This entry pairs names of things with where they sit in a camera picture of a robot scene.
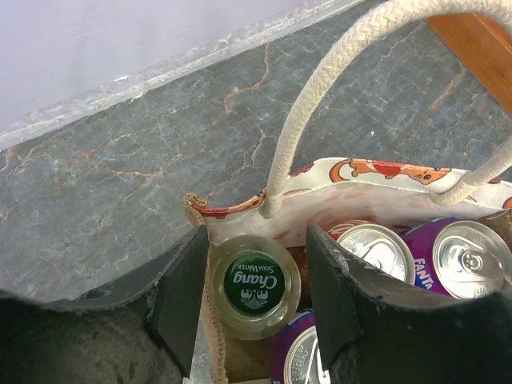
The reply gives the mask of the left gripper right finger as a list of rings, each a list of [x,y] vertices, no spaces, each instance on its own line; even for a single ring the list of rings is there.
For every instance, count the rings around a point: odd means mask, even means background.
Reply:
[[[511,296],[469,301],[376,269],[306,231],[322,367],[333,383],[508,383]]]

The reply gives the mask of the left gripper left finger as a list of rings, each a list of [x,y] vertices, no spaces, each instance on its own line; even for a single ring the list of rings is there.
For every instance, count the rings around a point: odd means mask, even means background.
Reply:
[[[204,226],[75,300],[1,292],[4,383],[180,383],[190,376],[209,241]]]

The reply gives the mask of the green cap glass soda bottle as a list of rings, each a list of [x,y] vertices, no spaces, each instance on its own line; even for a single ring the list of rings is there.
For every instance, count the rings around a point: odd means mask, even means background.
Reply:
[[[216,246],[210,276],[214,304],[230,338],[255,341],[276,335],[301,299],[297,263],[271,238],[244,234]]]

